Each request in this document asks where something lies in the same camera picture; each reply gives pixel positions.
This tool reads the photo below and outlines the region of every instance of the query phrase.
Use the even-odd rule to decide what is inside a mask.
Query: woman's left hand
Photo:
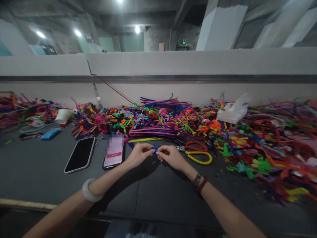
[[[147,143],[136,144],[126,161],[133,168],[139,166],[147,157],[153,155],[155,149],[152,149],[152,147],[153,145]]]

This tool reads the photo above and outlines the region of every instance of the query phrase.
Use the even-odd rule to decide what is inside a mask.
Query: paper cup
[[[64,125],[67,123],[68,119],[70,118],[70,112],[66,109],[59,109],[57,116],[55,118],[55,122]]]

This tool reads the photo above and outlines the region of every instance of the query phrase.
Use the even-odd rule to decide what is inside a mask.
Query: work table
[[[62,129],[51,141],[40,141],[38,138],[20,141],[18,132],[0,137],[1,206],[35,209],[27,203],[19,205],[19,202],[14,202],[18,200],[41,203],[44,204],[43,209],[49,210],[80,190],[88,178],[97,178],[107,172],[102,169],[106,142],[96,140],[98,145],[94,148],[89,167],[72,174],[64,173],[76,145],[70,135],[71,130],[70,127]],[[163,144],[170,143],[155,141],[157,147]],[[131,148],[126,146],[125,156],[128,157],[130,152]],[[187,157],[186,160],[207,176],[264,233],[317,234],[314,203],[309,201],[309,205],[287,206],[272,203],[257,184],[238,173],[227,171],[221,156],[214,157],[212,164],[207,166]],[[194,192],[187,177],[167,164],[160,163],[156,156],[147,158],[139,167],[121,177],[104,198],[94,205],[88,216],[105,220],[125,218],[221,229],[216,217],[202,197]]]

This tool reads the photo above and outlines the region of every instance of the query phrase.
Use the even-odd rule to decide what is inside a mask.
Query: concrete floor
[[[21,238],[46,214],[22,210],[0,209],[0,237]],[[104,238],[109,222],[81,220],[72,230],[65,234],[65,238]],[[226,238],[221,234],[209,231],[196,230],[197,238]]]

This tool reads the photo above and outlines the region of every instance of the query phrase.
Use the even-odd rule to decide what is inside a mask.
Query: phone screen
[[[104,169],[122,163],[123,147],[124,147],[123,135],[114,135],[109,137],[107,141],[106,156],[103,161]]]
[[[92,151],[94,146],[94,140],[94,137],[90,137],[87,139],[79,140],[77,142],[73,154],[68,161],[65,172],[82,168],[88,164],[90,152]]]

